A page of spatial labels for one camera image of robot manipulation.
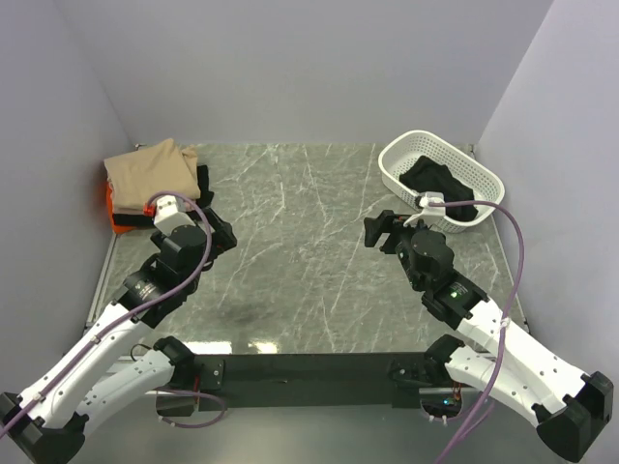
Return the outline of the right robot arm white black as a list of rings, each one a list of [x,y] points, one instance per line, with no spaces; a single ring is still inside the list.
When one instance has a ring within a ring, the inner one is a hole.
[[[444,234],[391,210],[364,220],[365,245],[398,258],[413,290],[437,320],[456,331],[426,352],[434,385],[451,380],[473,387],[517,412],[543,443],[566,461],[579,462],[610,422],[612,381],[587,373],[549,351],[454,267]]]

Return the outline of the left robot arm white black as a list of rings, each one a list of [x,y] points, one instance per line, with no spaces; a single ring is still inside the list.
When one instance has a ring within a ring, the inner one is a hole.
[[[193,294],[202,273],[237,245],[232,226],[212,209],[196,224],[184,212],[157,212],[158,252],[128,275],[100,318],[41,379],[1,396],[1,434],[33,463],[68,463],[104,421],[155,390],[195,402],[201,397],[194,353],[169,336],[122,370],[119,357]]]

